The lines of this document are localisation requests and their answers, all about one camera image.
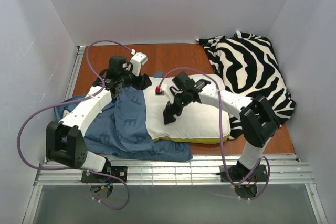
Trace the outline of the white pillow with yellow edge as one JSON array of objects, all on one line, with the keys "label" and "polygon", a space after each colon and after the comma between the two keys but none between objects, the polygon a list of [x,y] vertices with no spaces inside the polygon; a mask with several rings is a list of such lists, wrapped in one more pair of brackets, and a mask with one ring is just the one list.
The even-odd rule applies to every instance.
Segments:
[{"label": "white pillow with yellow edge", "polygon": [[165,125],[163,111],[170,101],[164,95],[156,95],[156,87],[162,83],[161,88],[177,86],[173,78],[150,77],[152,85],[144,93],[146,107],[146,129],[153,140],[171,140],[175,142],[217,144],[220,142],[219,109],[211,106],[192,102],[183,108],[182,114],[176,121]]}]

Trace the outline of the blue letter print pillowcase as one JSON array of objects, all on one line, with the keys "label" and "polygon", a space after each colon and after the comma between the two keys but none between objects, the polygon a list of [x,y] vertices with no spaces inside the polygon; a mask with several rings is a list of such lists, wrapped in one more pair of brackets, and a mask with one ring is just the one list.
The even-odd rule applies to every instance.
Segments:
[{"label": "blue letter print pillowcase", "polygon": [[146,128],[142,90],[123,88],[87,129],[84,142],[89,151],[119,158],[145,161],[187,162],[192,151],[187,143],[154,141]]}]

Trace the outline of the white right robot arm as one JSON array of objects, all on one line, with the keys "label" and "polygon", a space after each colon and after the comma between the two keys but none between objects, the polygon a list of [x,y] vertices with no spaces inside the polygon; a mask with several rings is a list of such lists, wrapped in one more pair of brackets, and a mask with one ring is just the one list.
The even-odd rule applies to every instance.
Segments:
[{"label": "white right robot arm", "polygon": [[280,127],[269,101],[262,95],[252,98],[221,90],[209,76],[195,81],[181,72],[172,82],[173,86],[159,84],[155,88],[156,95],[168,99],[163,111],[164,124],[175,122],[183,109],[194,102],[213,106],[238,118],[246,143],[236,165],[224,166],[224,178],[233,185],[240,185],[253,177],[268,142]]}]

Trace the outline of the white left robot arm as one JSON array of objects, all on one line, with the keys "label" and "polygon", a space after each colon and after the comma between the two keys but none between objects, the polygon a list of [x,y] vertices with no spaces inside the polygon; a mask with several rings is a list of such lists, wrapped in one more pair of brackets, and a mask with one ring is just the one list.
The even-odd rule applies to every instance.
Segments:
[{"label": "white left robot arm", "polygon": [[123,88],[144,90],[152,84],[147,74],[141,74],[141,68],[147,60],[147,56],[141,52],[136,52],[130,60],[123,56],[112,56],[108,68],[98,74],[84,100],[59,122],[47,125],[47,159],[74,169],[102,172],[107,166],[107,160],[87,150],[85,133],[102,109]]}]

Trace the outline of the zebra print blanket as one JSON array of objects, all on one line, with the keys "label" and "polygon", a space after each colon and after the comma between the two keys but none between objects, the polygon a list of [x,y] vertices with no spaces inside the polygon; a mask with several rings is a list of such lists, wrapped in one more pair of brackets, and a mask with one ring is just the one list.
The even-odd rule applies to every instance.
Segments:
[{"label": "zebra print blanket", "polygon": [[245,97],[265,96],[281,126],[292,117],[296,102],[286,87],[267,37],[236,31],[231,37],[219,35],[197,42],[227,91]]}]

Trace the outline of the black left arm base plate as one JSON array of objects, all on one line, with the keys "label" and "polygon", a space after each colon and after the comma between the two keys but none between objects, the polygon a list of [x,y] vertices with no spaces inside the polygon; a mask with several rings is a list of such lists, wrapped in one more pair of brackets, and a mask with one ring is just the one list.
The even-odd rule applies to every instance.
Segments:
[{"label": "black left arm base plate", "polygon": [[[124,182],[127,181],[127,175],[128,175],[128,167],[127,166],[111,166],[105,170],[102,171],[102,173],[112,175]],[[115,180],[114,178],[94,174],[92,172],[82,172],[81,175],[81,182],[82,183],[109,183],[116,181],[119,183],[118,180]]]}]

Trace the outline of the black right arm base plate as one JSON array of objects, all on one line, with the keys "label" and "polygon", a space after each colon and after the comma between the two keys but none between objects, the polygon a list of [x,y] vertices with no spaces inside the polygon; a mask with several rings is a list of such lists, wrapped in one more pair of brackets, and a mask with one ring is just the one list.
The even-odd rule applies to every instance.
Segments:
[{"label": "black right arm base plate", "polygon": [[[228,166],[228,173],[235,183],[241,181],[248,173],[248,170],[244,168],[239,168],[237,165]],[[216,173],[221,177],[222,182],[228,182],[227,175],[225,173],[224,166],[219,167],[220,171]],[[252,175],[247,179],[247,181],[257,179],[258,182],[265,182],[268,177],[268,172],[265,165],[258,165],[258,167],[254,170]]]}]

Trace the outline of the aluminium mounting rail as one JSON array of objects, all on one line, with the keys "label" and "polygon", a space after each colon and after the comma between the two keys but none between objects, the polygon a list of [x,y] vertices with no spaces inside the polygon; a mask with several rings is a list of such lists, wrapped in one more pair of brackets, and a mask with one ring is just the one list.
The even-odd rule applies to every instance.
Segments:
[{"label": "aluminium mounting rail", "polygon": [[[128,185],[217,185],[220,184],[221,156],[195,155],[189,162],[157,162],[121,159],[111,155],[114,166],[126,166]],[[270,154],[261,164],[270,164],[271,184],[312,184],[314,175],[308,163],[299,162],[295,154]],[[59,170],[56,162],[43,164],[35,182],[40,185],[79,185],[82,171]]]}]

